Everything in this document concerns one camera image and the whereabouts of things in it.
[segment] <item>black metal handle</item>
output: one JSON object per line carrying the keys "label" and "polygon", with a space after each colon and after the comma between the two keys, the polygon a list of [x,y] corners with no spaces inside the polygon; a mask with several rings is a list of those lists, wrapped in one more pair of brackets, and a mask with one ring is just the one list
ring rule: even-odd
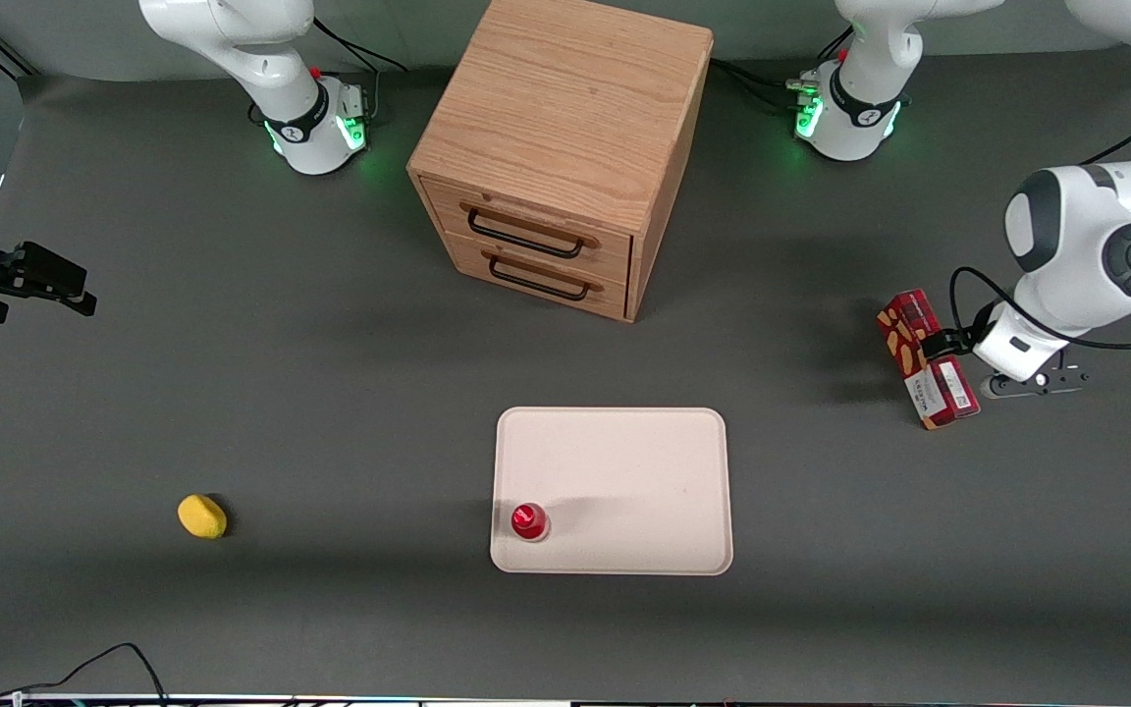
{"label": "black metal handle", "polygon": [[582,292],[566,292],[564,290],[556,290],[555,286],[539,285],[538,282],[530,282],[527,278],[520,278],[518,276],[510,276],[510,274],[508,273],[501,273],[500,270],[495,269],[495,265],[499,264],[500,258],[495,256],[487,256],[487,258],[491,259],[490,264],[487,265],[487,269],[491,273],[491,277],[494,277],[495,279],[502,279],[503,282],[511,282],[512,285],[528,286],[530,290],[543,292],[543,294],[561,296],[562,300],[569,300],[569,301],[582,301],[584,298],[587,296],[587,292],[592,290],[592,286],[587,285],[587,283],[584,283]]}
{"label": "black metal handle", "polygon": [[480,224],[475,223],[475,219],[480,217],[480,210],[470,209],[470,230],[480,235],[485,235],[487,238],[494,238],[497,241],[511,242],[511,244],[520,245],[523,248],[530,248],[530,250],[538,251],[538,253],[544,253],[546,256],[552,256],[554,258],[578,258],[579,253],[584,251],[584,239],[580,238],[575,241],[575,248],[570,250],[561,250],[561,248],[553,248],[552,245],[542,245],[535,241],[527,241],[525,238],[517,238],[511,233],[499,232],[491,227],[481,227]]}

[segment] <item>red cup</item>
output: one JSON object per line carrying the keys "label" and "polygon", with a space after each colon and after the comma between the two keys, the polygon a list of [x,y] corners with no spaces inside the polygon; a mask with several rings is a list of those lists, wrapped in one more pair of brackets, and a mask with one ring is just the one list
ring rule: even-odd
{"label": "red cup", "polygon": [[537,502],[523,502],[512,510],[512,532],[521,540],[537,541],[547,535],[547,514]]}

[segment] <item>yellow sponge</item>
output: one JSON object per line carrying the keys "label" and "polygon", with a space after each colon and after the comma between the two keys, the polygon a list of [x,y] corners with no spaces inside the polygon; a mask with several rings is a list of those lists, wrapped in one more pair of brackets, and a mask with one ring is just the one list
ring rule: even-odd
{"label": "yellow sponge", "polygon": [[201,493],[188,495],[176,505],[176,518],[195,537],[216,540],[225,534],[225,511]]}

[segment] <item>wooden cabinet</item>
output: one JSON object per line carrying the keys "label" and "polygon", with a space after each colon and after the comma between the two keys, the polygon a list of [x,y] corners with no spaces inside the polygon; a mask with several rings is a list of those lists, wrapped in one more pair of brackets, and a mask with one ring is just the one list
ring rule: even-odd
{"label": "wooden cabinet", "polygon": [[634,321],[713,44],[584,0],[491,1],[408,161],[457,269]]}

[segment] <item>green led light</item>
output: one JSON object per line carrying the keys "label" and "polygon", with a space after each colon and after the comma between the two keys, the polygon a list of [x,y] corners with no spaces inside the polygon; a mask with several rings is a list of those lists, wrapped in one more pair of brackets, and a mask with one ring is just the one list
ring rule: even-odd
{"label": "green led light", "polygon": [[822,98],[813,98],[808,106],[802,109],[802,115],[797,117],[797,135],[803,138],[811,138],[818,126],[818,117],[822,114]]}
{"label": "green led light", "polygon": [[364,147],[364,121],[359,120],[359,118],[344,118],[343,115],[335,115],[334,123],[338,126],[338,130],[343,133],[343,139],[346,140],[346,146],[352,148],[352,152],[357,152],[357,149]]}
{"label": "green led light", "polygon": [[273,150],[282,155],[282,145],[278,145],[278,136],[274,135],[271,127],[269,127],[268,121],[265,122],[265,132],[269,133],[269,139],[273,139]]}
{"label": "green led light", "polygon": [[897,113],[901,112],[901,102],[898,101],[897,105],[892,107],[892,115],[889,117],[889,127],[883,129],[883,136],[886,138],[892,135],[892,124],[897,122]]}

